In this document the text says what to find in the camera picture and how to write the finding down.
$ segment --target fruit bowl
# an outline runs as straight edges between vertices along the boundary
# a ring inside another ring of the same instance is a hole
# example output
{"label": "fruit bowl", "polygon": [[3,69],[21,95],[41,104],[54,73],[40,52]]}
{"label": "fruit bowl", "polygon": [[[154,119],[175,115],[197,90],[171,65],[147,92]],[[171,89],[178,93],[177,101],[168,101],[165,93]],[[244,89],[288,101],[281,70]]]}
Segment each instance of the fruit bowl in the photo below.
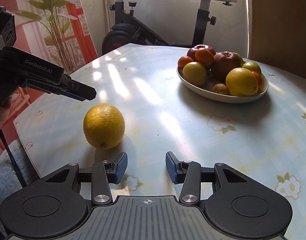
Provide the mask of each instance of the fruit bowl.
{"label": "fruit bowl", "polygon": [[260,92],[257,95],[250,96],[250,97],[234,97],[234,96],[221,95],[221,94],[211,92],[213,86],[218,84],[218,83],[221,83],[221,82],[218,82],[217,80],[215,80],[215,78],[212,76],[210,71],[208,71],[208,78],[207,78],[206,84],[201,86],[201,87],[194,86],[194,85],[190,84],[189,82],[187,82],[186,80],[184,80],[183,77],[182,77],[182,73],[181,73],[182,70],[179,69],[178,67],[177,67],[176,72],[179,75],[183,84],[185,86],[187,86],[189,89],[191,89],[192,91],[194,91],[195,93],[197,93],[197,94],[199,94],[203,97],[206,97],[206,98],[209,98],[209,99],[212,99],[212,100],[215,100],[215,101],[225,102],[225,103],[240,104],[240,103],[247,103],[247,102],[255,101],[255,100],[259,99],[260,97],[262,97],[267,92],[267,90],[269,88],[269,82],[268,82],[266,76],[263,75],[263,73],[262,73],[261,77],[262,77],[262,80],[263,80],[263,86],[262,86]]}

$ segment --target green apple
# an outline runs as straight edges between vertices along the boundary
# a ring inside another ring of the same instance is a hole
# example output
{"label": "green apple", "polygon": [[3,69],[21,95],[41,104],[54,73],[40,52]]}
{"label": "green apple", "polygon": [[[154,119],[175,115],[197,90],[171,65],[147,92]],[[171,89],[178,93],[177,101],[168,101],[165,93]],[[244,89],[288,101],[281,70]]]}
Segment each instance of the green apple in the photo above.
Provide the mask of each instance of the green apple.
{"label": "green apple", "polygon": [[199,62],[187,63],[183,68],[183,78],[194,86],[201,86],[206,82],[207,72]]}
{"label": "green apple", "polygon": [[262,71],[261,71],[261,68],[260,66],[258,65],[258,63],[255,63],[253,61],[249,61],[249,62],[246,62],[243,64],[242,66],[243,68],[246,68],[250,71],[255,71],[257,72],[259,75],[261,75]]}
{"label": "green apple", "polygon": [[241,61],[241,66],[243,66],[243,64],[245,63],[245,61],[243,60],[243,58],[240,56],[240,54],[233,52],[235,55],[237,55]]}

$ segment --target metal pole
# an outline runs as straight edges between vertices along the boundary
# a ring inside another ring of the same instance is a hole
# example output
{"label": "metal pole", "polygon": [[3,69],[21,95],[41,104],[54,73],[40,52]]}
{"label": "metal pole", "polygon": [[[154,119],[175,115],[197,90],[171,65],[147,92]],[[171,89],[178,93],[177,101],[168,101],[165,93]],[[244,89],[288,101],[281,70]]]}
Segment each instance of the metal pole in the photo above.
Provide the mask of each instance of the metal pole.
{"label": "metal pole", "polygon": [[106,31],[107,33],[109,33],[111,30],[111,22],[110,22],[110,15],[109,15],[108,0],[104,0],[104,6],[105,6],[105,17],[106,17]]}

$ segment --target camera lens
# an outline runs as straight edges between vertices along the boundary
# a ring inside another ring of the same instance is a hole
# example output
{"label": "camera lens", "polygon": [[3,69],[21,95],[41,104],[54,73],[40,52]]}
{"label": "camera lens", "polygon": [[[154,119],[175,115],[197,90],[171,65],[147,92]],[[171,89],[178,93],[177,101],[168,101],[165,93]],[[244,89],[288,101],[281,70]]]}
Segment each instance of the camera lens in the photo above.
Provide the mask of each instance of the camera lens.
{"label": "camera lens", "polygon": [[6,33],[11,26],[11,22],[8,22],[7,25],[5,26],[4,32]]}
{"label": "camera lens", "polygon": [[7,33],[6,42],[9,41],[9,39],[12,37],[12,34],[13,34],[13,29],[11,29],[11,30]]}

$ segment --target exercise bike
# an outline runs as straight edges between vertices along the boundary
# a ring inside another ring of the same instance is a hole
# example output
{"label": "exercise bike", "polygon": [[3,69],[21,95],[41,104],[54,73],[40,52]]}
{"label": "exercise bike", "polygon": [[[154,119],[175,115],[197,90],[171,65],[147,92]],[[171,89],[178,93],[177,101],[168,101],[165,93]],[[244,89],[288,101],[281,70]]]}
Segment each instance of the exercise bike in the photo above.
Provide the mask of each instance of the exercise bike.
{"label": "exercise bike", "polygon": [[[176,46],[192,48],[198,44],[202,44],[205,36],[207,23],[215,25],[216,17],[209,18],[210,2],[212,0],[201,0],[200,8],[197,12],[197,20],[195,24],[195,31],[192,44],[178,45],[169,44],[162,39],[153,30],[148,28],[144,23],[139,21],[133,16],[134,7],[136,2],[130,1],[129,12],[124,10],[124,1],[116,0],[115,4],[110,5],[110,10],[115,11],[115,25],[112,26],[112,30],[104,37],[102,42],[102,54],[109,53],[114,49],[117,49],[128,43],[135,43],[140,45],[156,45],[156,46]],[[237,0],[216,0],[223,1],[224,5],[232,5],[232,2]]]}

